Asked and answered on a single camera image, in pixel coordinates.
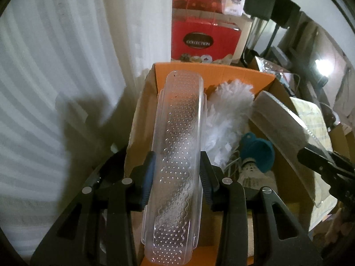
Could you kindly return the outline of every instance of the bright light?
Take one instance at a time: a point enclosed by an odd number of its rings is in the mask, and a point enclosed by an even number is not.
[[[317,70],[323,76],[328,77],[334,71],[334,65],[329,60],[316,60]]]

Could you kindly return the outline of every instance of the white feather duster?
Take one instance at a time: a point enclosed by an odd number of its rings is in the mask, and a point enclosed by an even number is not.
[[[225,82],[207,101],[205,150],[211,164],[222,169],[238,146],[248,121],[254,100],[252,88],[240,80]]]

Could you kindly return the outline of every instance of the brown oval label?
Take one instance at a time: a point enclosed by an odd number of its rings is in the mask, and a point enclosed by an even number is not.
[[[213,45],[213,38],[204,33],[193,32],[188,33],[183,42],[191,48],[205,49]]]

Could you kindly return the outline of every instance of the curtain fold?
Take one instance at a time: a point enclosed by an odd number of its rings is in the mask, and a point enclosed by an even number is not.
[[[90,172],[127,144],[171,0],[11,0],[0,17],[0,226],[26,260]]]

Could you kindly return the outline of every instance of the clear plastic container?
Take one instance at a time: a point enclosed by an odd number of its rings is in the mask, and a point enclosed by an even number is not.
[[[142,229],[144,254],[156,264],[184,265],[197,246],[204,104],[200,75],[174,71],[167,76],[158,101],[152,146],[157,162]]]
[[[330,186],[322,180],[321,175],[308,169],[297,159],[298,151],[311,144],[316,146],[319,153],[329,162],[334,163],[319,140],[295,113],[265,91],[260,92],[254,100],[250,120],[280,151],[299,177],[315,206],[320,207],[329,196]]]

